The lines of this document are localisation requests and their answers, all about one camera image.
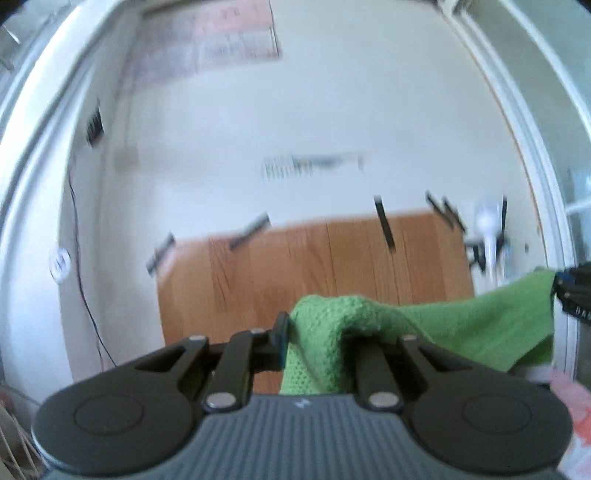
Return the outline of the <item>pink floral bed sheet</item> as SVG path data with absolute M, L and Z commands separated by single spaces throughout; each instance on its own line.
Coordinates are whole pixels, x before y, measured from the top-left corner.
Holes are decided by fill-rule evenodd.
M 566 405 L 573 421 L 573 437 L 559 464 L 559 471 L 567 479 L 591 480 L 590 391 L 561 372 L 552 373 L 550 387 Z

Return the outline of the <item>green and navy knit sweater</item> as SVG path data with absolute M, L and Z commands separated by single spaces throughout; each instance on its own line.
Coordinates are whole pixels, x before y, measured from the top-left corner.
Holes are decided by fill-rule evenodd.
M 290 345 L 280 394 L 346 393 L 342 340 L 417 335 L 501 372 L 548 364 L 553 356 L 555 273 L 537 270 L 478 297 L 393 306 L 363 296 L 301 298 L 290 313 Z

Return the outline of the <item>wooden headboard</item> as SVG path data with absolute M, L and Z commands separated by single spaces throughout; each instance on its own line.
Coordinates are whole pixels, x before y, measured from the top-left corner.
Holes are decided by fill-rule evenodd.
M 229 236 L 178 243 L 157 270 L 164 340 L 221 343 L 269 329 L 307 295 L 361 295 L 391 305 L 474 295 L 464 240 L 432 213 L 389 215 L 389 248 L 376 217 L 267 228 L 236 248 Z

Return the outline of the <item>white round wall fixture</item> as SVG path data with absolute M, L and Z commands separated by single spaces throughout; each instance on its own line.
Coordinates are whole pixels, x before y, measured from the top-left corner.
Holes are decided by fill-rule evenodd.
M 66 248 L 59 247 L 49 261 L 49 272 L 52 279 L 57 283 L 61 284 L 65 281 L 72 270 L 71 256 Z

